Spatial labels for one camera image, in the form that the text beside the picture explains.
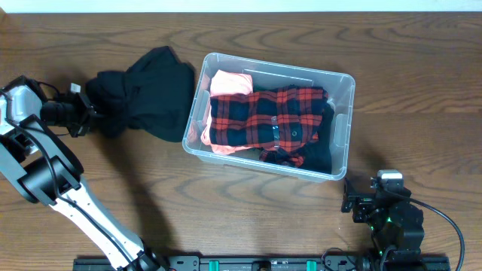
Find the black garment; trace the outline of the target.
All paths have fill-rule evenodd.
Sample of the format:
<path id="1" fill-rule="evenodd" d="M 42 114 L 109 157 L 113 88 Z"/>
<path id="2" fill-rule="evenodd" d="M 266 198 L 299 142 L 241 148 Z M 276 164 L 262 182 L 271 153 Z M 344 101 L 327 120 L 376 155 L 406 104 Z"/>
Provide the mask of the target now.
<path id="1" fill-rule="evenodd" d="M 142 129 L 168 142 L 180 142 L 194 98 L 194 70 L 170 47 L 157 47 L 125 72 L 103 71 L 86 83 L 86 94 L 102 115 L 98 130 L 116 138 Z"/>

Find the pink printed t-shirt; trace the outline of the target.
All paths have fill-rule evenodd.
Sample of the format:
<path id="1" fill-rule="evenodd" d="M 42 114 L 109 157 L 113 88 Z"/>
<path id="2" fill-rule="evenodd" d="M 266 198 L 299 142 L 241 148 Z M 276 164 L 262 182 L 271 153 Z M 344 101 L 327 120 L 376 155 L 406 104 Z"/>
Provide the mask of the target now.
<path id="1" fill-rule="evenodd" d="M 242 73 L 232 73 L 218 70 L 214 77 L 211 79 L 210 96 L 223 96 L 223 95 L 234 95 L 243 94 L 248 95 L 253 93 L 253 80 L 251 75 Z M 200 139 L 204 145 L 209 146 L 212 152 L 215 154 L 229 155 L 237 151 L 248 150 L 249 147 L 233 147 L 229 145 L 216 145 L 211 142 L 209 136 L 209 129 L 212 124 L 211 111 L 209 111 L 206 128 L 203 130 Z"/>

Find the dark teal garment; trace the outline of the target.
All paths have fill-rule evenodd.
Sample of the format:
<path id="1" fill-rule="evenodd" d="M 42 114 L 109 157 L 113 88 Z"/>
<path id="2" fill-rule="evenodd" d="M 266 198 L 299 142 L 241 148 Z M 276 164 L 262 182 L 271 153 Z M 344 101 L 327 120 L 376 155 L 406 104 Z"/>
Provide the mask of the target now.
<path id="1" fill-rule="evenodd" d="M 304 147 L 304 162 L 300 169 L 331 174 L 332 158 L 330 151 L 331 124 L 333 108 L 326 103 L 323 108 L 322 122 L 317 130 L 317 142 Z"/>

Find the red plaid flannel shirt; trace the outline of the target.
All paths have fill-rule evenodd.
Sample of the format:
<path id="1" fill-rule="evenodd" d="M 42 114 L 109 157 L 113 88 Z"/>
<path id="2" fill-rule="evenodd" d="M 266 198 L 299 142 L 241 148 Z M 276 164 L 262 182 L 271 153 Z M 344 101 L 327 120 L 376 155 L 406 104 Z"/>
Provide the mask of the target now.
<path id="1" fill-rule="evenodd" d="M 259 160 L 299 167 L 305 147 L 321 140 L 331 106 L 322 87 L 290 85 L 250 94 L 210 98 L 209 141 L 233 148 L 257 148 Z"/>

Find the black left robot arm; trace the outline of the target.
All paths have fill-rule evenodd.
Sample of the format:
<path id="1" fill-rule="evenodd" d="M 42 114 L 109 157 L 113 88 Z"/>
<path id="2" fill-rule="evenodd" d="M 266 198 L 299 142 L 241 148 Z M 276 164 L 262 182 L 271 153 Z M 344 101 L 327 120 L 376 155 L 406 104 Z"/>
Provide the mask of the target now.
<path id="1" fill-rule="evenodd" d="M 97 118 L 90 100 L 72 84 L 67 94 L 49 99 L 43 83 L 23 75 L 1 89 L 1 173 L 31 203 L 67 217 L 107 257 L 115 270 L 168 270 L 142 239 L 124 227 L 96 198 L 84 167 L 50 130 L 65 127 L 84 136 Z"/>

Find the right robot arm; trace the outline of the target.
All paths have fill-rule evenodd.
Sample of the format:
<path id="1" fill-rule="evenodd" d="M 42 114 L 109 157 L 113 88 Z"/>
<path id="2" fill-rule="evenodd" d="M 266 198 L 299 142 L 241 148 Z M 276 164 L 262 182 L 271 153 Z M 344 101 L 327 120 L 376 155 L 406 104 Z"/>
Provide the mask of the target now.
<path id="1" fill-rule="evenodd" d="M 381 258 L 389 263 L 420 261 L 423 211 L 410 203 L 411 192 L 404 180 L 375 177 L 371 187 L 374 193 L 361 193 L 345 180 L 341 211 L 352 213 L 355 223 L 371 228 L 372 243 Z"/>

